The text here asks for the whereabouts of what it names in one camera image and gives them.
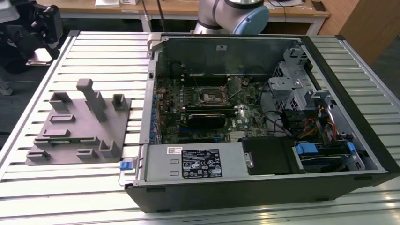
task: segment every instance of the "wooden desk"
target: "wooden desk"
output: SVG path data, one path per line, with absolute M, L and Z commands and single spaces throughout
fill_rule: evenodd
M 142 19 L 143 31 L 150 32 L 151 28 L 144 19 L 143 3 L 138 5 L 122 4 L 118 8 L 95 8 L 95 0 L 38 0 L 43 5 L 56 5 L 62 10 L 63 18 L 96 18 L 96 19 Z M 162 1 L 162 8 L 166 19 L 196 20 L 198 19 L 198 3 L 184 2 L 179 0 Z M 311 0 L 307 0 L 306 6 L 310 9 L 299 7 L 287 7 L 271 10 L 271 22 L 298 22 L 311 23 L 308 35 L 316 35 L 320 31 L 326 19 L 331 16 L 330 12 L 316 11 L 312 7 Z M 146 7 L 151 15 L 151 19 L 160 19 L 156 0 L 146 0 Z

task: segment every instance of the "metal slotted table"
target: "metal slotted table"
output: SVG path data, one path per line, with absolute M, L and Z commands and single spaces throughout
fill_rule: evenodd
M 82 32 L 68 37 L 0 152 L 2 224 L 399 224 L 400 178 L 335 201 L 146 214 L 119 185 L 119 163 L 27 166 L 26 155 L 48 116 L 56 90 L 82 98 L 80 78 L 104 98 L 132 98 L 124 158 L 138 155 L 148 71 L 148 33 Z M 312 37 L 383 143 L 400 162 L 400 103 L 346 41 Z M 316 75 L 320 86 L 326 84 Z

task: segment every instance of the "cardboard box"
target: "cardboard box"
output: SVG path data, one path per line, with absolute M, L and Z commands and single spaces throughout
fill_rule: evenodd
M 120 0 L 122 4 L 130 4 L 130 5 L 136 5 L 139 3 L 139 0 Z
M 116 8 L 120 7 L 119 0 L 96 0 L 96 8 Z

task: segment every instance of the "warning label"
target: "warning label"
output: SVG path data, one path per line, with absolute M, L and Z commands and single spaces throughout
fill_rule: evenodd
M 183 150 L 182 176 L 184 179 L 222 177 L 220 150 Z

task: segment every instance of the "blue tab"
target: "blue tab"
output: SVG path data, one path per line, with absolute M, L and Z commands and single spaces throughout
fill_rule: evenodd
M 319 153 L 315 143 L 300 143 L 296 145 L 298 154 Z
M 134 162 L 123 161 L 120 163 L 120 170 L 134 170 Z
M 352 142 L 348 142 L 348 148 L 351 150 L 351 152 L 355 152 L 356 151 L 356 147 L 355 147 L 355 144 Z

